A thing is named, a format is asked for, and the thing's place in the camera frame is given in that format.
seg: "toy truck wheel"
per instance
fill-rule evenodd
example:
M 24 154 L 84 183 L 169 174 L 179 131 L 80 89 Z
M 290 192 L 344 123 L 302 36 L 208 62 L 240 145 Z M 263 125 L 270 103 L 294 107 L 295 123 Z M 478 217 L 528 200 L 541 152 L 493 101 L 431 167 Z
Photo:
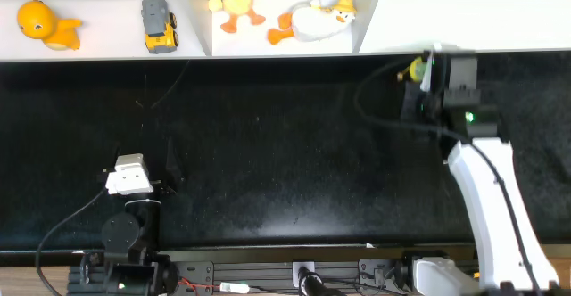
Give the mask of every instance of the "toy truck wheel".
M 177 17 L 175 16 L 175 14 L 169 13 L 169 19 L 170 19 L 170 26 L 173 29 L 176 29 L 177 28 Z
M 173 31 L 172 37 L 175 40 L 175 46 L 178 46 L 178 34 L 177 34 L 177 32 Z

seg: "plush toy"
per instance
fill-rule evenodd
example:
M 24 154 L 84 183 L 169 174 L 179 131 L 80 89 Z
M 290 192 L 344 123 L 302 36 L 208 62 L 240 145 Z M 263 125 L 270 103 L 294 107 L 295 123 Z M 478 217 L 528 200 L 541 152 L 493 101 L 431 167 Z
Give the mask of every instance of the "plush toy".
M 252 9 L 252 0 L 210 0 L 208 8 L 212 12 L 224 9 L 230 15 L 230 20 L 221 25 L 222 29 L 227 33 L 236 33 L 236 23 L 239 16 L 248 15 L 252 25 L 260 25 L 266 20 L 265 17 L 256 14 Z
M 284 38 L 295 37 L 302 42 L 319 41 L 347 29 L 357 10 L 352 0 L 339 0 L 332 9 L 321 7 L 319 0 L 311 0 L 294 7 L 292 12 L 279 16 L 279 29 L 268 32 L 268 41 L 276 45 Z
M 18 24 L 26 37 L 41 39 L 52 50 L 79 49 L 75 28 L 81 21 L 59 19 L 42 1 L 33 0 L 22 5 L 18 11 Z

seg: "green light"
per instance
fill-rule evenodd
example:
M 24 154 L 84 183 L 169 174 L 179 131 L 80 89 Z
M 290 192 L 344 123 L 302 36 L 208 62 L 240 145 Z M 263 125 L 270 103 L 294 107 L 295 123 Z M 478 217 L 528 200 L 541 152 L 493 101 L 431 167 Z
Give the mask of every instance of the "green light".
M 468 123 L 472 123 L 476 119 L 476 116 L 474 116 L 474 113 L 472 113 L 472 112 L 466 112 L 465 116 L 466 116 L 466 121 Z

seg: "white duck plush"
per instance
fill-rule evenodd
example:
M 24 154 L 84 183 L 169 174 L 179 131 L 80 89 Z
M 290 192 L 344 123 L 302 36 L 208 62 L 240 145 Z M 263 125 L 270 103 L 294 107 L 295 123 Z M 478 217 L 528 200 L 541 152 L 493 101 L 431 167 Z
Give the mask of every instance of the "white duck plush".
M 331 9 L 321 7 L 319 0 L 298 4 L 291 12 L 279 16 L 277 21 L 281 30 L 271 29 L 268 41 L 276 45 L 289 37 L 302 42 L 332 37 L 351 25 L 356 12 L 352 0 L 339 0 Z

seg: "black tabletop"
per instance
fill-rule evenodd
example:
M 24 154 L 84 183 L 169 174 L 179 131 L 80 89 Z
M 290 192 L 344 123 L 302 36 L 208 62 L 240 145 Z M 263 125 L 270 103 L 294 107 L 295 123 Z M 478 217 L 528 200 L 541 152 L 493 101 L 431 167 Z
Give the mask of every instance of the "black tabletop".
M 479 57 L 519 186 L 544 243 L 571 237 L 571 53 Z M 357 83 L 394 58 L 34 62 L 0 65 L 0 250 L 32 250 L 91 199 L 102 168 L 141 152 L 186 176 L 164 197 L 161 247 L 473 240 L 460 191 L 426 135 L 384 130 L 352 107 Z M 397 119 L 402 85 L 380 78 L 368 110 Z M 47 249 L 100 248 L 122 210 L 104 196 Z

